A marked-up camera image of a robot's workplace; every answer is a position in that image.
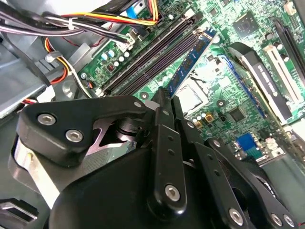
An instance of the motherboard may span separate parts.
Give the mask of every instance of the motherboard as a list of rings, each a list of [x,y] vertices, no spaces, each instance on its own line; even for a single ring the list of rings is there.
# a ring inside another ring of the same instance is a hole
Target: motherboard
[[[238,159],[259,162],[296,152],[284,128],[305,116],[299,0],[159,2],[157,25],[121,28],[129,43],[107,42],[80,71],[96,95],[133,94],[145,102],[179,81],[173,95],[204,140],[220,137]],[[149,16],[146,9],[138,14]],[[215,36],[194,62],[206,28]],[[188,71],[174,80],[182,68]]]

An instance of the cable tie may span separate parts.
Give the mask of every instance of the cable tie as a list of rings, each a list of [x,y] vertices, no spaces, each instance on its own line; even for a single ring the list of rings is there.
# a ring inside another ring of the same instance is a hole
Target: cable tie
[[[73,25],[73,19],[77,19],[77,18],[69,18],[69,24],[68,24],[68,29],[69,30],[74,30],[75,27]]]

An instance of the ram slot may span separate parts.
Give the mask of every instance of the ram slot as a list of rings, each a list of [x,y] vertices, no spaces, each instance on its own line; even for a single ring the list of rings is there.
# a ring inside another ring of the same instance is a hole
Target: ram slot
[[[169,65],[178,60],[183,54],[190,50],[198,40],[197,36],[189,34],[178,44],[175,44],[164,55],[160,56],[149,68],[141,72],[127,85],[125,85],[117,95],[134,94],[146,84],[148,84],[155,76],[164,71]]]
[[[168,30],[161,33],[143,52],[138,54],[138,58],[123,72],[115,74],[102,87],[103,92],[111,94],[111,92],[136,73],[143,66],[147,65],[149,60],[162,53],[170,44],[176,42],[189,29],[194,28],[195,24],[202,18],[202,13],[197,13],[188,20],[180,19],[174,23]]]

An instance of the blue ram stick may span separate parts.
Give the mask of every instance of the blue ram stick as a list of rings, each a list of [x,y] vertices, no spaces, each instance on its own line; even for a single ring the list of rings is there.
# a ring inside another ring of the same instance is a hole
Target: blue ram stick
[[[167,90],[170,93],[171,98],[174,97],[181,84],[187,79],[200,57],[204,54],[204,51],[209,48],[216,34],[217,32],[215,30],[207,28],[199,36],[195,46],[189,51],[167,85]]]

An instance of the chip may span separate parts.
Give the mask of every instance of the chip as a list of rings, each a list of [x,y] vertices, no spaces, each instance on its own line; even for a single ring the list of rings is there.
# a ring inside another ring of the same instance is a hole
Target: chip
[[[215,15],[217,14],[217,11],[216,11],[215,9],[212,9],[212,10],[210,11],[210,14],[211,14],[212,16],[215,16]]]
[[[224,6],[226,6],[227,4],[229,4],[230,0],[223,0],[223,4]]]
[[[259,29],[258,24],[250,11],[234,22],[233,27],[241,38],[244,38]]]
[[[245,118],[244,114],[242,113],[239,107],[229,111],[229,114],[236,122],[239,122]]]
[[[211,114],[207,114],[206,117],[205,117],[206,121],[208,121],[209,123],[214,121],[214,118]]]

